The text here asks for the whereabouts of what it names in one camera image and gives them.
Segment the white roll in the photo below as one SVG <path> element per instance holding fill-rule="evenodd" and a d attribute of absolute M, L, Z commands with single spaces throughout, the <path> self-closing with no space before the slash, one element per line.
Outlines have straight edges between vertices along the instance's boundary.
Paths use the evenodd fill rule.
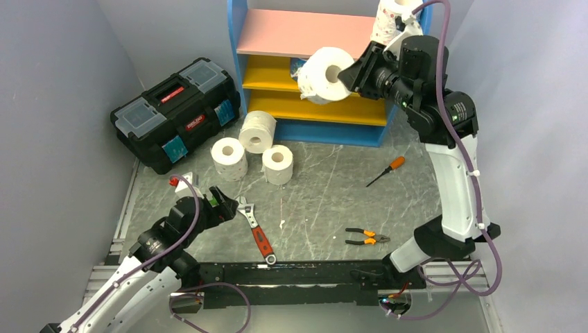
<path fill-rule="evenodd" d="M 211 148 L 211 157 L 219 176 L 226 181 L 238 181 L 248 172 L 245 149 L 238 139 L 224 137 Z"/>
<path fill-rule="evenodd" d="M 297 77 L 300 99 L 318 105 L 342 101 L 351 95 L 338 75 L 354 64 L 353 57 L 337 47 L 318 49 L 301 67 Z"/>
<path fill-rule="evenodd" d="M 239 132 L 239 142 L 249 153 L 262 154 L 273 146 L 277 121 L 269 113 L 247 113 Z"/>
<path fill-rule="evenodd" d="M 293 176 L 293 154 L 284 145 L 274 145 L 262 154 L 262 171 L 267 182 L 285 185 Z"/>

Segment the pink patterned paper towel roll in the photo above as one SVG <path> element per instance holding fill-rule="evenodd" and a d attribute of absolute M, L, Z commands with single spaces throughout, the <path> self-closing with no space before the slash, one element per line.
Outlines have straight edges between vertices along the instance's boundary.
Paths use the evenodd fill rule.
<path fill-rule="evenodd" d="M 422 0 L 380 0 L 370 40 L 384 46 L 388 45 L 401 32 L 396 27 L 395 19 L 411 12 L 422 3 Z"/>

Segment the blue roll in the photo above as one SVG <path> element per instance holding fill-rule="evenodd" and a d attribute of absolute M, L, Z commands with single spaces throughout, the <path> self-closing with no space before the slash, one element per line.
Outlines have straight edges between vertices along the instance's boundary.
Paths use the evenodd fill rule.
<path fill-rule="evenodd" d="M 290 58 L 289 74 L 294 81 L 297 81 L 299 72 L 306 62 L 307 59 Z"/>

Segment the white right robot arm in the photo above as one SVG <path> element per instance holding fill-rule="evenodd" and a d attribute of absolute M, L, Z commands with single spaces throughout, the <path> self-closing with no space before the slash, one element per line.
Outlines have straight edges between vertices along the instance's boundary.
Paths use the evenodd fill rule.
<path fill-rule="evenodd" d="M 447 48 L 428 35 L 407 37 L 398 55 L 370 42 L 338 75 L 348 90 L 404 111 L 435 171 L 442 212 L 383 259 L 382 278 L 391 288 L 400 287 L 409 271 L 426 260 L 462 259 L 478 242 L 501 233 L 488 219 L 479 194 L 476 106 L 466 93 L 446 88 L 448 57 Z"/>

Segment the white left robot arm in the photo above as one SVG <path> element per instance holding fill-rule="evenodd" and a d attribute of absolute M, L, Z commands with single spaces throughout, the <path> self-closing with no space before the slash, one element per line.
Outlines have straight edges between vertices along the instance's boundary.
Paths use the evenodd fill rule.
<path fill-rule="evenodd" d="M 190 291 L 201 280 L 200 264 L 186 251 L 203 231 L 232 220 L 240 202 L 210 187 L 214 202 L 192 192 L 180 198 L 141 233 L 109 280 L 78 311 L 43 332 L 122 332 L 159 299 Z"/>

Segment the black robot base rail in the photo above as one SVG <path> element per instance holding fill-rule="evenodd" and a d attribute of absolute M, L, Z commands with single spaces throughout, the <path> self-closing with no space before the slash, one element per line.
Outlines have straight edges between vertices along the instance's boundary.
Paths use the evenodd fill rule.
<path fill-rule="evenodd" d="M 377 306 L 379 299 L 401 291 L 425 289 L 413 269 L 393 276 L 380 259 L 281 262 L 202 263 L 181 290 L 203 294 L 205 309 L 242 305 L 305 305 L 354 303 Z"/>

